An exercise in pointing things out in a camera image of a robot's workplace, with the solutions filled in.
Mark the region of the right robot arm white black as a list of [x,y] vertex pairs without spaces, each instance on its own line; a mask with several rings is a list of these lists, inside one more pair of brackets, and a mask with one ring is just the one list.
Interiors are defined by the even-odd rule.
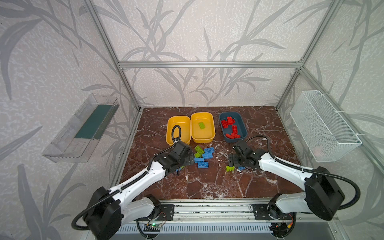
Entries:
[[233,145],[231,166],[262,170],[279,176],[299,187],[296,194],[277,194],[269,202],[273,214],[311,213],[330,221],[338,210],[356,204],[361,197],[359,186],[350,179],[331,174],[326,168],[306,168],[274,156],[269,150],[253,150],[246,141]]

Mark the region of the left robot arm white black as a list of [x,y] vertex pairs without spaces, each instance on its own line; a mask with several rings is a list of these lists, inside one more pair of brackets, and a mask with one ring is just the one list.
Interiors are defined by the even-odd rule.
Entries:
[[159,202],[150,197],[135,198],[153,184],[187,166],[193,159],[191,147],[179,141],[155,154],[147,167],[139,173],[108,190],[98,188],[88,206],[71,222],[77,231],[91,231],[97,240],[109,240],[126,223],[146,218]]

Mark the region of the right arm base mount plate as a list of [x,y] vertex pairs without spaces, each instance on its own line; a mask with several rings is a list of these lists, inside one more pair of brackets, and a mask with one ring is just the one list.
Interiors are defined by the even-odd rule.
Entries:
[[276,206],[269,204],[253,204],[251,210],[255,220],[287,221],[296,218],[295,213],[284,214]]

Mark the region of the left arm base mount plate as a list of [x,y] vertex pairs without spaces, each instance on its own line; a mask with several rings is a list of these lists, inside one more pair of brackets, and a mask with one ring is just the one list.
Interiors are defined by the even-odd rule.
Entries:
[[172,221],[174,218],[175,206],[174,205],[158,205],[155,206],[149,219],[155,221]]

